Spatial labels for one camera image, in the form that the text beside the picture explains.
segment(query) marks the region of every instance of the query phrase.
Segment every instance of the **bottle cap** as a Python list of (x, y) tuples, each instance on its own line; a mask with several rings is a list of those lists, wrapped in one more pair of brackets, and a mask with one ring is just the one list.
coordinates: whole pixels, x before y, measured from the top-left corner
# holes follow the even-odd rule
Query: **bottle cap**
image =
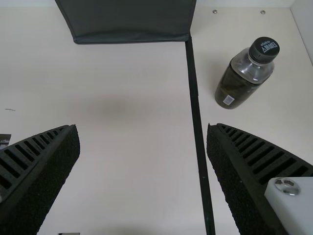
[(249, 49), (249, 55), (259, 64), (268, 64), (279, 53), (279, 45), (272, 38), (261, 37), (254, 41)]

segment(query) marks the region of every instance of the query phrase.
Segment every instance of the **metal screw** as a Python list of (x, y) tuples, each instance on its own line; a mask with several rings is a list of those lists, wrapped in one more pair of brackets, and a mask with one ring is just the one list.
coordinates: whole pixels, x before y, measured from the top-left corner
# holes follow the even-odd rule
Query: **metal screw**
[(300, 193), (300, 186), (288, 178), (278, 178), (275, 180), (276, 188), (284, 194), (296, 196)]

